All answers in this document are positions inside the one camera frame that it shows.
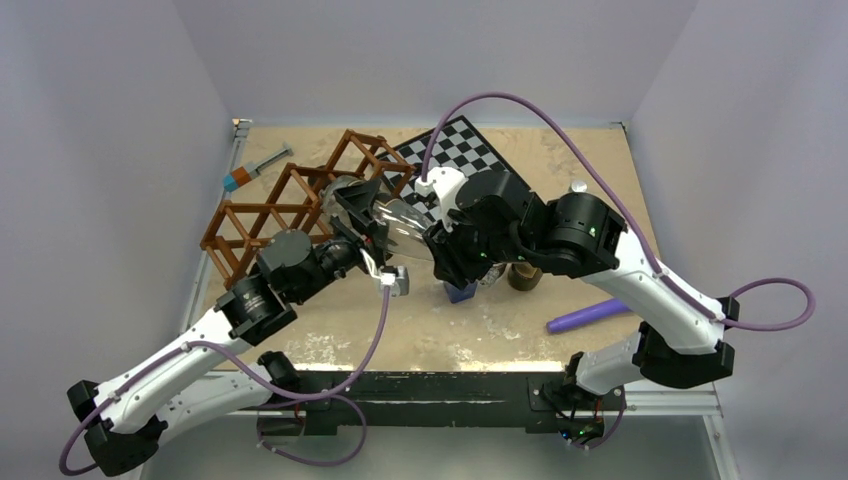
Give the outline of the clear glass bottle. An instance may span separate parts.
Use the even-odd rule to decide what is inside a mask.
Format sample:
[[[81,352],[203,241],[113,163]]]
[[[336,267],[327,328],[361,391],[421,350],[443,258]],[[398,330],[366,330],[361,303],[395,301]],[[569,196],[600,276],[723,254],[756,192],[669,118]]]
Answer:
[[[419,260],[432,260],[432,253],[424,240],[425,231],[432,222],[412,205],[393,196],[389,191],[388,193],[392,200],[377,206],[376,212],[378,219],[385,221],[388,225],[389,252]],[[327,215],[327,187],[322,191],[321,199],[322,210]]]

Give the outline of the brown wooden wine rack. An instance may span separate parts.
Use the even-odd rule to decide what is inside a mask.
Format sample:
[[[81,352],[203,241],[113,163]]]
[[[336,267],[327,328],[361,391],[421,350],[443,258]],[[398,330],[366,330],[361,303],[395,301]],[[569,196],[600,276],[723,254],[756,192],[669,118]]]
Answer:
[[[380,180],[397,198],[414,171],[385,137],[344,129],[317,149],[284,159],[267,184],[254,180],[221,200],[199,247],[229,288],[247,275],[276,233],[301,230],[314,244],[331,237],[322,202],[334,181]]]

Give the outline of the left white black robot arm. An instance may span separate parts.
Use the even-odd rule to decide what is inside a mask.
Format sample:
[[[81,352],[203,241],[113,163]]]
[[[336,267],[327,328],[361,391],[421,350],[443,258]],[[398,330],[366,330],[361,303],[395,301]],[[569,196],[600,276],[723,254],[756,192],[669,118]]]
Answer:
[[[402,272],[386,264],[392,203],[379,180],[342,177],[321,197],[329,239],[313,243],[297,229],[275,234],[250,272],[236,281],[187,331],[127,372],[102,383],[82,380],[67,392],[94,470],[109,477],[146,463],[168,440],[201,423],[250,407],[284,409],[339,398],[341,386],[305,390],[280,352],[255,365],[241,355],[295,321],[296,307],[359,269],[383,300],[404,293]]]

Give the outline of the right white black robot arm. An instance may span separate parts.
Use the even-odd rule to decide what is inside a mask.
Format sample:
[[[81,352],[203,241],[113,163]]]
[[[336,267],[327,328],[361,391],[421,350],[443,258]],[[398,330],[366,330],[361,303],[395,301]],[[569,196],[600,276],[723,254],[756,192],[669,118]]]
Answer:
[[[439,280],[463,288],[496,264],[526,263],[592,285],[640,318],[626,339],[572,357],[561,381],[569,404],[584,407],[639,379],[688,389],[733,373],[723,322],[738,303],[706,297],[653,266],[635,229],[599,197],[567,193],[544,201],[512,173],[468,176],[448,167],[417,180],[415,190],[438,208],[424,240]]]

